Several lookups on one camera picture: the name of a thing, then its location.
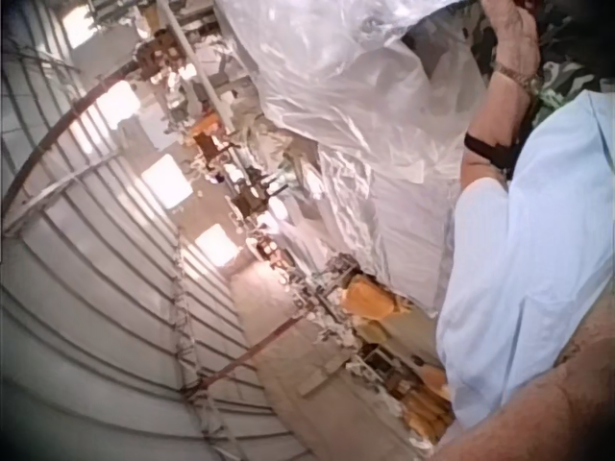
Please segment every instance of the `metal beam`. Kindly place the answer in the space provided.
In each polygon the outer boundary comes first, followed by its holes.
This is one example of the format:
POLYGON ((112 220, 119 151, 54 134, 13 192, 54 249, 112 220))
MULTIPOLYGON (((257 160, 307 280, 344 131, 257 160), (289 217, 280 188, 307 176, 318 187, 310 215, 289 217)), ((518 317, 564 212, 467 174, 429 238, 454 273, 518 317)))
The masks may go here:
POLYGON ((7 215, 7 212, 11 208, 12 202, 17 197, 19 190, 23 187, 24 183, 38 165, 45 152, 58 141, 60 136, 68 130, 70 125, 79 118, 96 100, 107 92, 107 88, 115 85, 117 82, 124 80, 130 73, 138 69, 138 64, 135 61, 130 61, 121 66, 104 78, 97 86, 91 89, 85 96, 77 100, 72 110, 65 113, 58 122, 51 128, 49 132, 41 139, 33 152, 28 156, 28 159, 21 166, 5 197, 2 199, 2 217, 7 215))
POLYGON ((2 224, 3 234, 5 236, 15 235, 35 213, 38 213, 39 211, 45 209, 45 207, 48 206, 55 198, 57 198, 58 195, 61 194, 69 185, 73 184, 75 181, 80 180, 87 173, 104 165, 112 158, 117 157, 117 155, 118 153, 115 152, 113 154, 104 156, 97 161, 91 163, 90 165, 86 165, 79 170, 73 171, 69 175, 64 176, 62 179, 42 189, 39 194, 30 199, 14 214, 8 216, 8 218, 4 220, 2 224))

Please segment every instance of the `wristwatch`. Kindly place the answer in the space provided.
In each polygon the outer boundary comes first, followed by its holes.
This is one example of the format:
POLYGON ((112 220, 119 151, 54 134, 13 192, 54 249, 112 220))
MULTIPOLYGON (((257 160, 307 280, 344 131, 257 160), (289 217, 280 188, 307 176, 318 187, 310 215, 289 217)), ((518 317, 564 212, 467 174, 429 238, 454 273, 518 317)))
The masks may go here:
POLYGON ((542 85, 545 83, 544 80, 537 74, 532 76, 520 74, 516 70, 512 70, 510 67, 506 67, 499 61, 495 61, 493 64, 493 71, 506 75, 532 98, 538 96, 538 93, 542 89, 542 85))

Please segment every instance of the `concrete floor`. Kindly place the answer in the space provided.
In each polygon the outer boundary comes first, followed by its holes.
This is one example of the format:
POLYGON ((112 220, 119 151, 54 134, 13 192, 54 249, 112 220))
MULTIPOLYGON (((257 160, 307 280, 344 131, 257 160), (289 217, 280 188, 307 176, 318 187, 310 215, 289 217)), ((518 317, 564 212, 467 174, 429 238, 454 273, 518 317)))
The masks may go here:
MULTIPOLYGON (((255 343, 286 320, 294 307, 273 272, 254 263, 232 280, 235 305, 248 341, 255 343)), ((257 355, 254 364, 284 423, 312 450, 303 460, 413 461, 403 424, 341 370, 302 398, 298 386, 339 354, 314 345, 318 328, 301 321, 257 355)))

